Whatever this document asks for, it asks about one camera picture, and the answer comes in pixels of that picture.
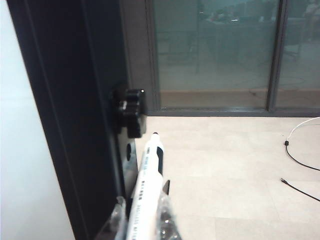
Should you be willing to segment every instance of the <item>black knurled knob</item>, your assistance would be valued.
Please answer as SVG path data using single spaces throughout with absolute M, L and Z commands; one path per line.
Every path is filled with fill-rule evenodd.
M 121 103 L 121 118 L 127 127 L 128 138 L 141 138 L 146 133 L 147 105 L 143 89 L 130 89 Z

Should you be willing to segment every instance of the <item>light gray floor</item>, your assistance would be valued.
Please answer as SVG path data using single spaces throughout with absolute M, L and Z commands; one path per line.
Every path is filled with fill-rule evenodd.
M 183 240 L 317 240 L 320 172 L 293 162 L 284 141 L 307 118 L 149 117 L 165 147 L 164 178 Z M 289 151 L 320 168 L 320 120 L 299 128 Z

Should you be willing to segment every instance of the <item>black door frame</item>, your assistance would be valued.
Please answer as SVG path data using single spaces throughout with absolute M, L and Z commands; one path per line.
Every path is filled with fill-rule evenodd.
M 74 237 L 93 240 L 138 174 L 113 101 L 128 84 L 119 1 L 7 3 Z
M 149 116 L 238 116 L 238 117 L 317 117 L 320 109 L 276 108 L 281 60 L 284 52 L 284 36 L 290 0 L 280 0 L 274 49 L 269 78 L 266 108 L 213 108 L 213 109 L 174 109 L 161 108 L 158 64 L 156 56 L 155 24 L 153 0 L 121 1 L 121 14 L 127 62 L 131 71 L 130 83 L 134 88 L 144 88 L 149 103 Z

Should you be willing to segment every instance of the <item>white pen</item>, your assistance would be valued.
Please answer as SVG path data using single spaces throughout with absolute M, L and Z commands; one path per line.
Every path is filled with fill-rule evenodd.
M 163 185 L 163 153 L 163 144 L 155 132 L 144 147 L 126 240 L 156 239 L 156 214 Z

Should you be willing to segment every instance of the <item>plastic wrap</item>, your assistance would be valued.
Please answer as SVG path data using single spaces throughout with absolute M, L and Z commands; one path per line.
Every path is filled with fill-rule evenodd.
M 118 196 L 109 220 L 102 227 L 95 240 L 125 240 L 128 229 L 126 200 Z
M 156 240 L 182 240 L 173 214 L 170 198 L 161 191 L 156 214 Z

